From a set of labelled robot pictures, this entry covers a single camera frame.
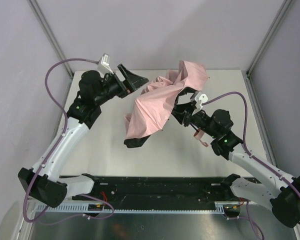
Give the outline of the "pink folding umbrella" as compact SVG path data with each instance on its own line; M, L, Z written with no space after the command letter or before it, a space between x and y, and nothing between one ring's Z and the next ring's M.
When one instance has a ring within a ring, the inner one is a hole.
M178 95L185 89L201 91L209 79L203 64L179 62L178 70L168 69L165 76L151 81L134 100L131 113L124 116L127 148L139 148L168 121Z

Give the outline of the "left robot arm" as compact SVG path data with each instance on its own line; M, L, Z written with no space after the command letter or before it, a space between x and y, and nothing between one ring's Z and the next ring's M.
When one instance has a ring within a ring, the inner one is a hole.
M124 80L110 70L89 70L81 75L79 90L66 113L60 135L48 147L42 161L30 169L22 168L18 173L21 185L32 198L56 208L66 198L87 195L95 190L98 178L88 173L69 178L60 175L76 145L101 115L101 105L114 97L125 98L149 82L122 64L118 65L118 70Z

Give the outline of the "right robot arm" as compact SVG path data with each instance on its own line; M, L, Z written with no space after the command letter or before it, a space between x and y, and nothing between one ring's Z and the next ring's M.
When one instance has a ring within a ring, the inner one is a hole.
M240 166L259 181L249 183L243 177L230 175L226 184L235 196L271 210L288 228L300 224L300 176L286 173L248 150L244 141L231 130L234 123L229 111L217 109L209 116L188 102L176 104L172 115L181 125L193 125L212 137L211 147L217 156Z

